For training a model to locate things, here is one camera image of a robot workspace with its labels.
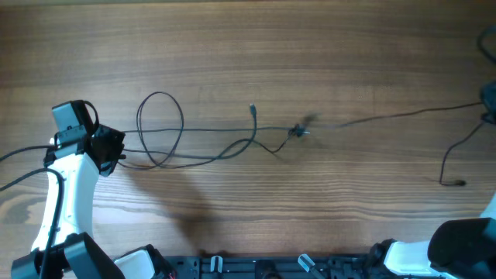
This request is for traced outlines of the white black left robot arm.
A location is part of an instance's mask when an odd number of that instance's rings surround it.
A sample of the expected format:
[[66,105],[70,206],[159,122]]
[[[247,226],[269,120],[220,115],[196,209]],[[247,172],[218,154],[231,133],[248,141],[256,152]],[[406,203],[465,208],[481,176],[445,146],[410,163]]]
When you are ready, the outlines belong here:
[[49,177],[42,226],[28,255],[12,262],[13,278],[122,278],[123,272],[92,238],[92,207],[100,176],[113,172],[123,133],[100,124],[88,101],[52,108],[58,131],[41,172]]

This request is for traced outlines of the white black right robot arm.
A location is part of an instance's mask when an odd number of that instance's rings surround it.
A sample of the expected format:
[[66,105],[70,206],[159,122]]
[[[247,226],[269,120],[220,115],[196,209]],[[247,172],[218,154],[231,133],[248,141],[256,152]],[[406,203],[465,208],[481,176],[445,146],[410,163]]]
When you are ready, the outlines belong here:
[[444,222],[431,239],[388,240],[364,266],[388,278],[495,278],[495,198],[474,219]]

